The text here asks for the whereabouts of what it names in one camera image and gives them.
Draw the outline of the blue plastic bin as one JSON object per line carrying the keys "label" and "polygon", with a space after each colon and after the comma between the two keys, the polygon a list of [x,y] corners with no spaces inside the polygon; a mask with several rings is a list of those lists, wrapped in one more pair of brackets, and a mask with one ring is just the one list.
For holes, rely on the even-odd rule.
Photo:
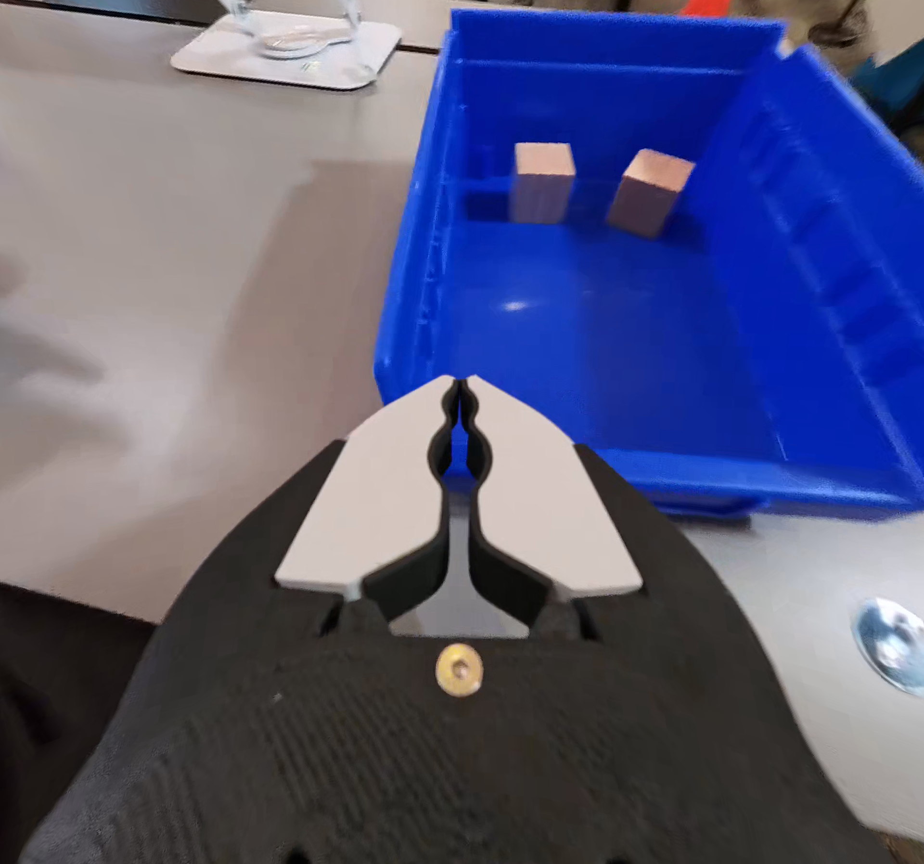
{"label": "blue plastic bin", "polygon": [[[456,9],[374,357],[383,402],[478,375],[658,507],[922,510],[922,168],[809,46],[745,18]],[[509,220],[566,142],[558,225]],[[641,149],[696,163],[664,232],[606,223]]]}

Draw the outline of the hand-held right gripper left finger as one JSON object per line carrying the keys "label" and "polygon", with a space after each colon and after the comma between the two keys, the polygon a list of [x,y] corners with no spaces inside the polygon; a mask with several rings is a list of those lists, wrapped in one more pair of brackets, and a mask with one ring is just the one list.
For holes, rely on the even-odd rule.
{"label": "hand-held right gripper left finger", "polygon": [[366,600],[387,622],[439,590],[459,394],[437,377],[348,435],[275,572],[280,587]]}

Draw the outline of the wooden cube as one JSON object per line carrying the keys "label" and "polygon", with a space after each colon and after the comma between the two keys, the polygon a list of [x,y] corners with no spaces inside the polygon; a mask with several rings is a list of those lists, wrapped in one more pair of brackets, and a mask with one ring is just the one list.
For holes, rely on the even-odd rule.
{"label": "wooden cube", "polygon": [[660,237],[696,163],[641,149],[623,173],[606,223],[639,237]]}
{"label": "wooden cube", "polygon": [[517,142],[509,196],[509,220],[558,225],[565,220],[576,179],[566,142]]}

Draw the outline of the round metal desk grommet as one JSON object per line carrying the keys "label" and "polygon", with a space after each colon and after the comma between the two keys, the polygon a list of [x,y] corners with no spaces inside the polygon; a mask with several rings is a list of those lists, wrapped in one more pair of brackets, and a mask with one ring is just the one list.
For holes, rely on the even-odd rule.
{"label": "round metal desk grommet", "polygon": [[881,597],[860,605],[851,625],[868,665],[896,689],[923,697],[923,620]]}

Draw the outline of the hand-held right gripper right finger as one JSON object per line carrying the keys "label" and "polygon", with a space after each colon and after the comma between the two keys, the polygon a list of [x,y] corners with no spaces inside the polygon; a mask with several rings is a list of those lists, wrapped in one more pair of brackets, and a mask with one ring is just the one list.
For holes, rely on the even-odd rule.
{"label": "hand-held right gripper right finger", "polygon": [[578,603],[635,594],[641,571],[585,468],[548,418],[479,376],[460,385],[473,486],[468,573],[489,604],[533,630]]}

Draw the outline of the grey desk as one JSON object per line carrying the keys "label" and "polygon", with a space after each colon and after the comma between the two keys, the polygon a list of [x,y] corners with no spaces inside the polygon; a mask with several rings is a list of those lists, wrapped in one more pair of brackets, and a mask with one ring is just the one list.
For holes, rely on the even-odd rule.
{"label": "grey desk", "polygon": [[889,862],[875,832],[922,839],[922,697],[851,629],[875,597],[922,616],[922,510],[668,513],[572,440],[643,588],[578,603],[580,636],[528,630],[469,577],[459,394],[439,590],[387,622],[276,583],[389,405],[375,349],[444,39],[326,93],[174,69],[195,35],[2,2],[2,584],[156,625],[25,861]]}

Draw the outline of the person's dark clothing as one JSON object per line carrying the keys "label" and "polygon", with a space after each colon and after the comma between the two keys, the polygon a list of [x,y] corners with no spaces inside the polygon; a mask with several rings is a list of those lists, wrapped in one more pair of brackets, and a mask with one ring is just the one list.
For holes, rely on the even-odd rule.
{"label": "person's dark clothing", "polygon": [[98,745],[156,625],[1,585],[1,861]]}

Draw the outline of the white document stand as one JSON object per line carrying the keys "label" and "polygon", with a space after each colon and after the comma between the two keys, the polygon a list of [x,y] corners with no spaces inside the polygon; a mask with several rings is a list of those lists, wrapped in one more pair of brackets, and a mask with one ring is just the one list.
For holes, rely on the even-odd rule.
{"label": "white document stand", "polygon": [[398,26],[369,22],[358,0],[336,0],[326,17],[252,9],[245,0],[217,0],[226,15],[175,53],[183,73],[335,92],[376,83],[398,48]]}

